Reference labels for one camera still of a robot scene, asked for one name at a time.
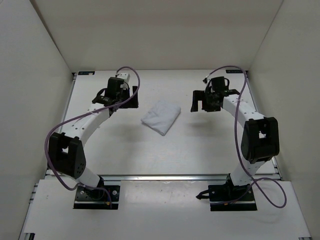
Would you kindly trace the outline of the white skirt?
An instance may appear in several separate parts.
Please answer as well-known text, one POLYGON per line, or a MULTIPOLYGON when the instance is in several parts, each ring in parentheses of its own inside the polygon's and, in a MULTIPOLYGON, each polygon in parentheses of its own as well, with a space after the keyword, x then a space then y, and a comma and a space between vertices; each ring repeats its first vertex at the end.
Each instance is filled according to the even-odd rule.
POLYGON ((141 122, 160 135, 165 136, 180 113, 181 107, 177 104, 159 100, 141 118, 141 122))

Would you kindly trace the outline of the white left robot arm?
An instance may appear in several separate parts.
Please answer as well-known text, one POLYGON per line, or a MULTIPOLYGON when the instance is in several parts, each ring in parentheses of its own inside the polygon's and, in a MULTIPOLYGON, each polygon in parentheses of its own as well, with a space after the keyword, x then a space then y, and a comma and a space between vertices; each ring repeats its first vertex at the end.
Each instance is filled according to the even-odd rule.
POLYGON ((85 116, 80 117, 61 133, 53 133, 48 140, 48 156, 57 174, 63 174, 87 187, 93 199, 104 195, 101 177, 87 167, 84 146, 91 135, 118 109, 139 106, 137 86, 130 95, 130 74, 120 73, 110 77, 107 87, 92 100, 85 116))

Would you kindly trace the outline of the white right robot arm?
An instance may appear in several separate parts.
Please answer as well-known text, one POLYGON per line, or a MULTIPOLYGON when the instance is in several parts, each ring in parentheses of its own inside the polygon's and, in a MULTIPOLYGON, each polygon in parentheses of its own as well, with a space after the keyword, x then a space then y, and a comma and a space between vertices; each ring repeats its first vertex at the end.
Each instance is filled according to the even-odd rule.
POLYGON ((278 121, 266 117, 242 99, 236 89, 229 89, 230 80, 223 77, 205 78, 204 90, 192 94, 191 112, 201 109, 208 113, 225 110, 230 113, 236 125, 243 128, 241 143, 238 145, 241 162, 230 174, 232 183, 224 187, 224 195, 236 200, 242 195, 241 186, 251 182, 258 169, 280 152, 278 121))

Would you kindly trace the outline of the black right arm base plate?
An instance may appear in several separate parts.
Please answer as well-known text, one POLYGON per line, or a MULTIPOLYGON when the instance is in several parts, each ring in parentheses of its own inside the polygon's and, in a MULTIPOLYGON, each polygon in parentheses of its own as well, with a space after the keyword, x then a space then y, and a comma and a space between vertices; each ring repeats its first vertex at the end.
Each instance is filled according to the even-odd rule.
POLYGON ((198 200, 208 199, 211 212, 250 212, 257 211, 252 187, 209 185, 207 190, 200 192, 198 200))

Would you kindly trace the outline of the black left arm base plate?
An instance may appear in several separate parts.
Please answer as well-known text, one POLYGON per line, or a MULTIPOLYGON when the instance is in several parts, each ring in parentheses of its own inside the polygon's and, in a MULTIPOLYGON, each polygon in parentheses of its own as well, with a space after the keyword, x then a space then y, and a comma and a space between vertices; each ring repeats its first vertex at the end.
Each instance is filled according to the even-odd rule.
POLYGON ((119 207, 120 185, 105 185, 103 190, 90 190, 79 186, 76 190, 73 208, 78 210, 117 210, 119 207))

